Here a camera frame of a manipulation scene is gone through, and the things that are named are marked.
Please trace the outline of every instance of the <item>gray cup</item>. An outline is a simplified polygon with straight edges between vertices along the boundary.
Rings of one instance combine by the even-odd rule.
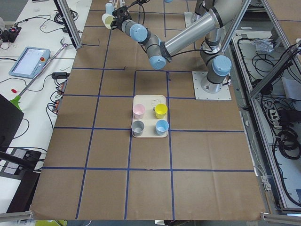
[[[132,123],[132,134],[135,137],[141,136],[144,131],[144,123],[142,121],[134,121]]]

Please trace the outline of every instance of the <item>blue joint cap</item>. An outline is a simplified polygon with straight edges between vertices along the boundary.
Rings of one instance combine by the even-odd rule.
[[[212,68],[214,72],[221,77],[229,74],[231,67],[232,63],[230,59],[224,55],[219,55],[213,59]]]
[[[147,37],[147,29],[141,24],[134,24],[130,28],[130,36],[137,42],[142,42]]]
[[[149,62],[151,64],[152,68],[156,69],[156,70],[162,69],[166,65],[166,60],[162,56],[152,56],[149,59]]]

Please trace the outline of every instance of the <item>tablet screen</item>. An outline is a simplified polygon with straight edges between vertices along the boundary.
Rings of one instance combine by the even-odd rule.
[[[29,48],[13,69],[13,73],[30,75],[46,50]]]

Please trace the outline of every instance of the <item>pink cup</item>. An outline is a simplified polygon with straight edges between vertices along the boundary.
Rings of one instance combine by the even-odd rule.
[[[142,104],[137,104],[133,107],[133,114],[136,119],[143,118],[145,113],[145,107]]]

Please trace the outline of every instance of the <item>white tray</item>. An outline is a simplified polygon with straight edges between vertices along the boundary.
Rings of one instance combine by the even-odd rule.
[[[132,116],[133,122],[140,120],[143,121],[145,127],[141,136],[134,136],[135,138],[164,138],[168,135],[168,131],[163,135],[158,135],[156,133],[156,122],[160,119],[156,118],[154,108],[158,104],[166,105],[166,98],[163,95],[136,95],[133,99],[133,106],[136,104],[143,104],[145,107],[145,114],[142,119],[135,119],[134,115]]]

